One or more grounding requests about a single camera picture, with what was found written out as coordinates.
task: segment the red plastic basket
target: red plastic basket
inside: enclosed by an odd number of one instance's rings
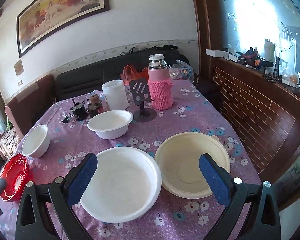
[[[1,197],[4,201],[12,202],[20,200],[23,189],[30,181],[30,169],[26,157],[18,153],[5,165],[1,178],[7,181],[7,186]]]

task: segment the purple floral tablecloth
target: purple floral tablecloth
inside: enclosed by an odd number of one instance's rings
[[[130,104],[127,110],[133,113],[137,108],[128,90],[127,95]],[[157,111],[157,117],[150,122],[138,123],[133,120],[127,133],[114,140],[97,137],[87,127],[89,119],[82,122],[71,119],[63,124],[64,116],[70,113],[71,99],[54,104],[36,124],[48,125],[50,146],[41,158],[28,159],[34,182],[50,183],[57,176],[65,176],[88,152],[97,154],[111,147],[134,146],[154,157],[164,140],[178,133],[192,131],[218,136],[230,156],[230,175],[240,177],[246,183],[260,184],[258,174],[230,124],[191,82],[174,81],[173,96],[174,103],[170,109]],[[22,143],[23,140],[16,153],[21,151]],[[15,238],[18,205],[17,202],[0,200],[3,211],[0,230],[9,240]],[[127,223],[103,223],[91,217],[80,203],[72,208],[93,239],[165,240],[203,239],[224,209],[214,195],[189,200],[174,196],[163,187],[154,206],[143,217]],[[67,239],[50,204],[48,209],[60,238]],[[245,206],[230,239],[237,237],[247,211],[248,206]]]

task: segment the small white bowl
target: small white bowl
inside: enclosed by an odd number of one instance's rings
[[[97,154],[98,167],[80,203],[94,218],[124,223],[143,216],[157,200],[161,173],[155,160],[133,147]]]
[[[197,199],[212,195],[199,169],[199,158],[204,153],[209,153],[220,167],[230,171],[229,155],[218,137],[185,132],[166,139],[154,157],[161,169],[162,186],[182,198]]]
[[[26,136],[21,152],[24,156],[40,158],[50,145],[48,126],[40,124],[33,128]]]
[[[98,114],[90,119],[88,128],[102,139],[116,139],[124,135],[133,114],[125,110],[112,110]]]

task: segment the brown tile wall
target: brown tile wall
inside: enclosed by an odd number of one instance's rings
[[[232,125],[260,174],[271,162],[295,121],[287,111],[242,81],[214,67],[222,115]]]

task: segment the white cap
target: white cap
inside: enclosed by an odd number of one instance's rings
[[[162,54],[155,54],[155,55],[149,56],[149,60],[159,60],[159,59],[164,59],[164,55],[162,55]]]

